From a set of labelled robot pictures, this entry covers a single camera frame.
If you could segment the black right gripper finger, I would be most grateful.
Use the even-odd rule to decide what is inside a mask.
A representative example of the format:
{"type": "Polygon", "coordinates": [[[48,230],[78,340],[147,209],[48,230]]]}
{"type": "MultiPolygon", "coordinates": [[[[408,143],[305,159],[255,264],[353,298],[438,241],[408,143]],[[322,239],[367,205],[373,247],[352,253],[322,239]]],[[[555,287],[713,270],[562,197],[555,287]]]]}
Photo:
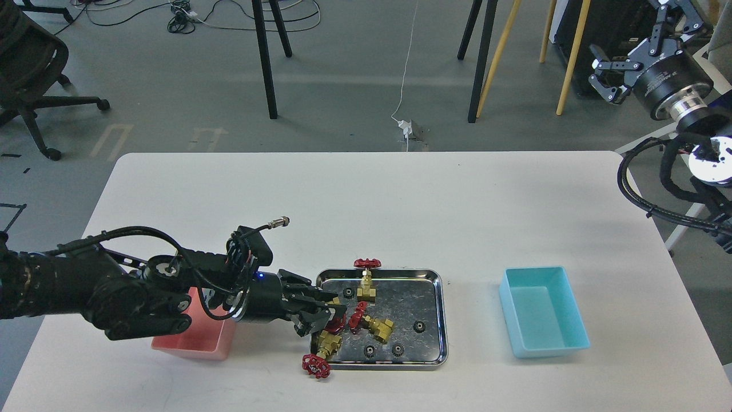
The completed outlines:
{"type": "Polygon", "coordinates": [[[648,38],[648,56],[687,54],[686,43],[709,35],[713,25],[696,1],[649,1],[657,16],[648,38]]]}
{"type": "Polygon", "coordinates": [[[622,104],[643,70],[643,63],[612,61],[596,44],[589,45],[589,49],[594,56],[592,62],[594,72],[589,76],[588,83],[606,102],[622,104]]]}

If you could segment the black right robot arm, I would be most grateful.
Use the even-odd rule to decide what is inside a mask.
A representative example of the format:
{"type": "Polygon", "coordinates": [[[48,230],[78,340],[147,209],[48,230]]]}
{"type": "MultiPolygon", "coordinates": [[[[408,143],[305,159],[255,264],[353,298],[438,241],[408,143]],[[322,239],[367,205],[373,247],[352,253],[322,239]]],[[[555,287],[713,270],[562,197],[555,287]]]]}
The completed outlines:
{"type": "Polygon", "coordinates": [[[677,135],[669,140],[647,138],[630,149],[617,175],[620,192],[646,212],[680,226],[709,233],[730,252],[730,111],[710,107],[704,99],[714,81],[686,48],[687,40],[710,31],[711,25],[691,1],[653,1],[657,16],[649,36],[624,62],[612,62],[601,47],[591,45],[594,73],[589,84],[610,104],[633,94],[653,120],[672,119],[677,135]],[[699,219],[661,208],[630,188],[627,170],[646,149],[666,148],[659,180],[675,198],[703,204],[710,216],[699,219]]]}

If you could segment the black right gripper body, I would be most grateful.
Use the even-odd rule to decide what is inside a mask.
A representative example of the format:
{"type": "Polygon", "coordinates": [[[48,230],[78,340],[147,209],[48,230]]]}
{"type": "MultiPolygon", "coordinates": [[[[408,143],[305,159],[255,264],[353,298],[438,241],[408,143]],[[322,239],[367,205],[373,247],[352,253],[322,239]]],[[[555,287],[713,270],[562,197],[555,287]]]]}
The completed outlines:
{"type": "Polygon", "coordinates": [[[711,114],[703,99],[713,86],[696,60],[681,52],[653,63],[631,88],[652,120],[697,122],[711,114]]]}

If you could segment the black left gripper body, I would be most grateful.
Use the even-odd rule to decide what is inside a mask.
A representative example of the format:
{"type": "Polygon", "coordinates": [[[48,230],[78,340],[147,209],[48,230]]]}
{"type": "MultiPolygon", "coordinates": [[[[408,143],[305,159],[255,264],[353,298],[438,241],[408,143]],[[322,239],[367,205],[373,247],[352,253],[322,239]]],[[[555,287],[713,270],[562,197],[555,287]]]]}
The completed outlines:
{"type": "Polygon", "coordinates": [[[308,278],[280,269],[276,274],[258,272],[246,293],[240,310],[235,311],[234,320],[237,322],[269,323],[275,319],[289,320],[295,326],[297,333],[298,311],[311,311],[309,297],[310,289],[314,287],[308,278]]]}

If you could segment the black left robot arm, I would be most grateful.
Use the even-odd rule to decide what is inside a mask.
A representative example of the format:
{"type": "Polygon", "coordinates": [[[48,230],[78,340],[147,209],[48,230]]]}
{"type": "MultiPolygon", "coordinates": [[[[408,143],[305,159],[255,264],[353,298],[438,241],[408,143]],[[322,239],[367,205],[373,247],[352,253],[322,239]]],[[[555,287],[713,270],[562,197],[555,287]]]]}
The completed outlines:
{"type": "Polygon", "coordinates": [[[144,226],[43,253],[8,249],[2,232],[2,319],[79,314],[110,340],[176,335],[193,324],[185,311],[194,289],[212,320],[289,320],[299,336],[318,333],[345,315],[337,293],[286,270],[260,270],[273,260],[262,232],[288,224],[283,216],[257,228],[240,226],[222,255],[186,249],[144,226]]]}

